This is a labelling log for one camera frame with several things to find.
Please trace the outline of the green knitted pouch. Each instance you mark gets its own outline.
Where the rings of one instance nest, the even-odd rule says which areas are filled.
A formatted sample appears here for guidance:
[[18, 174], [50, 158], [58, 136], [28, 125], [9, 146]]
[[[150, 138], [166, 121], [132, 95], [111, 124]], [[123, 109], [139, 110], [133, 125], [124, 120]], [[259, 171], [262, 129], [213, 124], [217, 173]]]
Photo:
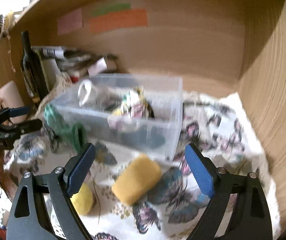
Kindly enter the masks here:
[[44, 109], [44, 120], [55, 135], [63, 142], [69, 144], [78, 153], [87, 143], [87, 132], [80, 122], [68, 124], [63, 116], [58, 113], [52, 104], [47, 104]]

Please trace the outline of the yellow felt ball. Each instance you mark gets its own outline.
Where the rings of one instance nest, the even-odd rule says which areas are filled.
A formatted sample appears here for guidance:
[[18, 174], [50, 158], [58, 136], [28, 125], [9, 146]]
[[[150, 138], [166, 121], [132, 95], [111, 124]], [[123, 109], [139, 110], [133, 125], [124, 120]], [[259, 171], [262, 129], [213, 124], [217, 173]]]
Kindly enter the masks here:
[[94, 204], [93, 193], [86, 183], [83, 183], [79, 192], [74, 194], [71, 198], [71, 203], [78, 215], [86, 216]]

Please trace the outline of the patterned fabric bundle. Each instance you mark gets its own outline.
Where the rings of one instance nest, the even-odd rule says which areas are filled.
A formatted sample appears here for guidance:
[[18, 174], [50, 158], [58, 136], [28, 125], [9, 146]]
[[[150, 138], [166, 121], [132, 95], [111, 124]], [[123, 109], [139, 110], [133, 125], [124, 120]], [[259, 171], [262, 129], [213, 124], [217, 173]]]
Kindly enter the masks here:
[[142, 86], [131, 88], [121, 101], [109, 109], [109, 128], [122, 133], [136, 132], [140, 129], [141, 125], [135, 119], [155, 118], [150, 103], [144, 97]]

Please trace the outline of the yellow sponge block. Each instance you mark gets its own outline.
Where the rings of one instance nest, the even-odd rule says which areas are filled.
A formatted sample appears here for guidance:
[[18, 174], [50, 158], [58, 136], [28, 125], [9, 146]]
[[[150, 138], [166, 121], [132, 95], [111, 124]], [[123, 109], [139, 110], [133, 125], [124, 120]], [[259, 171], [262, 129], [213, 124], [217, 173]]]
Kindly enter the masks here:
[[140, 154], [121, 173], [111, 187], [115, 197], [123, 204], [132, 206], [160, 181], [160, 165]]

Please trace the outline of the black chain-trim cloth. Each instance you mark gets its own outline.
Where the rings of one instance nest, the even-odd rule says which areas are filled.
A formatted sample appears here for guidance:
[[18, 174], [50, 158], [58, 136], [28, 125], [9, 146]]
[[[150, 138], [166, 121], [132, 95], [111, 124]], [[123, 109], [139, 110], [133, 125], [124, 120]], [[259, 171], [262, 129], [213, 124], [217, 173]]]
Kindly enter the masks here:
[[[110, 98], [102, 105], [102, 109], [105, 113], [110, 115], [110, 107], [114, 106], [117, 102], [121, 101], [122, 98]], [[103, 129], [100, 133], [103, 140], [113, 142], [136, 148], [139, 150], [156, 149], [165, 144], [165, 137], [161, 131], [154, 126], [148, 126], [147, 121], [153, 121], [153, 119], [135, 119], [138, 121], [140, 129], [136, 132], [122, 133], [109, 128], [107, 118], [107, 128]]]

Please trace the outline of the pink mug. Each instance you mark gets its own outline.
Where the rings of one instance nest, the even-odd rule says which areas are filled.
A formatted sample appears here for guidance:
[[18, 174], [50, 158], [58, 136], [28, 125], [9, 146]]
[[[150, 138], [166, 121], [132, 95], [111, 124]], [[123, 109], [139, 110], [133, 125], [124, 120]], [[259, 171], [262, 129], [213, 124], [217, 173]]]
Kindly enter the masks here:
[[24, 107], [23, 100], [14, 81], [0, 88], [0, 109]]

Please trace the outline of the dark wine bottle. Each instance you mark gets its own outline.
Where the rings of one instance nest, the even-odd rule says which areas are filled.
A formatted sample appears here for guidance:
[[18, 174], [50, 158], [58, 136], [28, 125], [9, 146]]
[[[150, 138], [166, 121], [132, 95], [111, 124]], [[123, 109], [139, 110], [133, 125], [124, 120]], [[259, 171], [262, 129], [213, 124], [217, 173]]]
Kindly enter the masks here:
[[36, 107], [48, 94], [48, 88], [38, 54], [32, 50], [28, 31], [21, 33], [23, 57], [21, 60], [21, 71], [27, 86], [29, 96]]

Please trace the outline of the stack of books and papers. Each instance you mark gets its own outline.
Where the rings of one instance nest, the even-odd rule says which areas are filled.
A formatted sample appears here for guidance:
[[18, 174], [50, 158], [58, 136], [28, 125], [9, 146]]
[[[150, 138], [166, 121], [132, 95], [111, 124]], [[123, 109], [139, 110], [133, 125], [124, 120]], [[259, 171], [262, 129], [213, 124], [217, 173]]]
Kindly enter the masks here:
[[114, 60], [117, 56], [113, 54], [96, 55], [85, 50], [68, 47], [55, 46], [32, 46], [41, 62], [41, 67], [47, 82], [54, 83], [59, 75], [66, 73], [72, 82], [89, 76], [87, 68], [106, 57]]

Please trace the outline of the small pink box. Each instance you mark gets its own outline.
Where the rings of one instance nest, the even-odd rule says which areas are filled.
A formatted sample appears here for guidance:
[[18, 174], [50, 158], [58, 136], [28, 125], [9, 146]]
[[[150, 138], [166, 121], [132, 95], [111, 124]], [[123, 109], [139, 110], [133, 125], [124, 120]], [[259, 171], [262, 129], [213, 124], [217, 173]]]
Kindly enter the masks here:
[[113, 73], [117, 70], [114, 60], [106, 57], [100, 58], [97, 62], [87, 68], [89, 77], [96, 76], [101, 73]]

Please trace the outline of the butterfly print cloth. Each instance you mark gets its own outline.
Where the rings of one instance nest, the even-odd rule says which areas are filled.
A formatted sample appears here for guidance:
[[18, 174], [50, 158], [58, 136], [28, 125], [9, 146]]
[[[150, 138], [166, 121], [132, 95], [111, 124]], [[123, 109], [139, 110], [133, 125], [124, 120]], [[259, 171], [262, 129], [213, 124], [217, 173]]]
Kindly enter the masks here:
[[44, 153], [24, 173], [7, 239], [273, 239], [265, 155], [240, 103], [147, 94], [155, 119], [80, 107], [74, 92], [46, 105], [44, 123], [85, 147]]

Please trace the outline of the pink sticky note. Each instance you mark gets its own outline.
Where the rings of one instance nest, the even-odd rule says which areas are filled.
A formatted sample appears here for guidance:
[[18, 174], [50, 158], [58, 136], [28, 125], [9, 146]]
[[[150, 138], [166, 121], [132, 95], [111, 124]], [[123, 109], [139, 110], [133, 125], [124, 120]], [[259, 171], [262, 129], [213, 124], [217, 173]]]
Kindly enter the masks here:
[[82, 9], [78, 8], [57, 18], [58, 36], [68, 34], [83, 27]]

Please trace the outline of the clear plastic storage box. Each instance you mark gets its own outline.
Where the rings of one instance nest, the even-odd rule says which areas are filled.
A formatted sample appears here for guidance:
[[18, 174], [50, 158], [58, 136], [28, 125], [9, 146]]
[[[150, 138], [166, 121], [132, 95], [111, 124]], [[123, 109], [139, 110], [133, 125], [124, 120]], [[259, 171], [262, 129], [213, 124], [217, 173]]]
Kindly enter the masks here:
[[[64, 120], [72, 125], [81, 122], [90, 137], [133, 148], [159, 159], [172, 160], [182, 129], [183, 80], [181, 77], [130, 74], [100, 74], [90, 78], [95, 88], [110, 95], [105, 105], [87, 102], [80, 106], [75, 83], [50, 103]], [[151, 106], [152, 118], [112, 116], [106, 108], [143, 89], [143, 97]]]

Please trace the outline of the orange sticky note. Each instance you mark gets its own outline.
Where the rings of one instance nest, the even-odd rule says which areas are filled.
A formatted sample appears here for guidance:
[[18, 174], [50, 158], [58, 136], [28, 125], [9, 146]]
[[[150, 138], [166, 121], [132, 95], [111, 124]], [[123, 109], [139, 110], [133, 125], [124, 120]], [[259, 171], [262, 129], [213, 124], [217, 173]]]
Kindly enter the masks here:
[[124, 28], [146, 27], [148, 25], [147, 11], [145, 9], [130, 9], [110, 12], [91, 18], [89, 24], [92, 34]]

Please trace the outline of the green sticky note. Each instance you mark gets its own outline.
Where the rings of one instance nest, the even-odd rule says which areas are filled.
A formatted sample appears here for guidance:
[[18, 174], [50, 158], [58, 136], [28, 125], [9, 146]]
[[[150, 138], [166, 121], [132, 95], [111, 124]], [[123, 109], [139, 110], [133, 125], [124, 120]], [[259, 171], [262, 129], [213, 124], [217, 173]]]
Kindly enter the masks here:
[[131, 4], [130, 3], [115, 3], [102, 6], [92, 11], [91, 17], [98, 17], [102, 15], [106, 15], [111, 12], [123, 11], [123, 10], [130, 10]]

